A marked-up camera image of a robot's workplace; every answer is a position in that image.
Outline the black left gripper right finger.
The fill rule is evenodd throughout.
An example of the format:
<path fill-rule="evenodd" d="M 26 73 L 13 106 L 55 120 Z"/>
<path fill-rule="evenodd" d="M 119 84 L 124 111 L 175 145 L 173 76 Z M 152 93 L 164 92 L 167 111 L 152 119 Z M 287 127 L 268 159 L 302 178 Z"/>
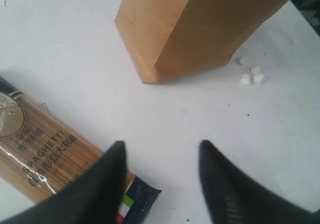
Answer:
<path fill-rule="evenodd" d="M 245 174 L 212 142 L 199 145 L 198 172 L 212 223 L 319 223 L 311 212 Z"/>

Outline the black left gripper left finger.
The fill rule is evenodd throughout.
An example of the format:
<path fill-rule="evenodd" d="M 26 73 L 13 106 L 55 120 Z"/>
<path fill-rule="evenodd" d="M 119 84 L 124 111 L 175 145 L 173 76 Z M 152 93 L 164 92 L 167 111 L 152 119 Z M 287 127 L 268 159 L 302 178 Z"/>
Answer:
<path fill-rule="evenodd" d="M 125 192 L 127 152 L 116 141 L 83 175 L 59 193 L 4 223 L 115 223 Z"/>

